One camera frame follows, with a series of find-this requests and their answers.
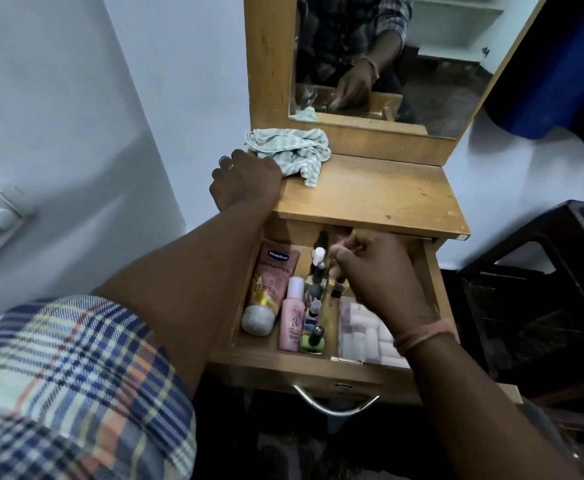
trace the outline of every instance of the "blue curtain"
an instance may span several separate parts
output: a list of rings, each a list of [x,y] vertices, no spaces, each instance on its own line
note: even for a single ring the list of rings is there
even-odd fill
[[[561,126],[584,141],[584,0],[547,0],[485,108],[512,134],[540,139]]]

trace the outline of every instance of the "person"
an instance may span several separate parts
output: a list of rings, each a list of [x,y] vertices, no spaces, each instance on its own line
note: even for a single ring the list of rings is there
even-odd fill
[[[412,7],[413,0],[298,0],[296,82],[336,88],[332,111],[365,104],[372,90],[402,94],[393,64]],[[398,120],[413,122],[411,113],[404,101]]]
[[[274,161],[236,150],[213,171],[218,215],[90,296],[36,300],[0,318],[1,479],[191,474],[191,397],[243,299],[281,181]],[[436,321],[393,235],[357,233],[329,255],[393,334]],[[580,478],[453,338],[436,335],[406,358],[458,478]]]

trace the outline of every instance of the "hand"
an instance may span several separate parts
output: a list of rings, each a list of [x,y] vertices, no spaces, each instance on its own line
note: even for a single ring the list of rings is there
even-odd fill
[[[356,300],[378,315],[394,337],[438,319],[395,235],[357,231],[331,246],[328,258],[336,260],[330,277],[344,274]]]
[[[218,210],[240,201],[254,201],[271,210],[279,201],[283,174],[272,158],[234,150],[232,158],[222,158],[219,166],[212,172],[214,182],[210,185]]]
[[[367,102],[372,93],[374,69],[369,62],[363,60],[352,69],[345,72],[338,81],[334,100],[329,104],[332,111],[348,106],[360,106]]]

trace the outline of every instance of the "plaid shirt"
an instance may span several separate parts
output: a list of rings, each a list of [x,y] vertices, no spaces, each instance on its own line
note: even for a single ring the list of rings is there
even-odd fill
[[[94,296],[0,318],[0,479],[192,475],[195,417],[152,331]]]
[[[316,58],[316,73],[328,79],[351,66],[383,32],[394,30],[405,46],[414,0],[298,0],[303,16],[299,48]]]

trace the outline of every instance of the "forearm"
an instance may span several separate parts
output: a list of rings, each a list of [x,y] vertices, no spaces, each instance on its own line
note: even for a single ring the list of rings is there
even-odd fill
[[[581,478],[451,337],[426,340],[407,359],[458,478]]]
[[[396,57],[399,56],[401,48],[400,35],[394,30],[388,30],[372,42],[372,47],[367,55],[376,63],[378,72],[382,74],[392,66]]]
[[[241,302],[250,256],[271,210],[252,201],[232,205],[95,291],[152,328],[192,393],[218,331]]]

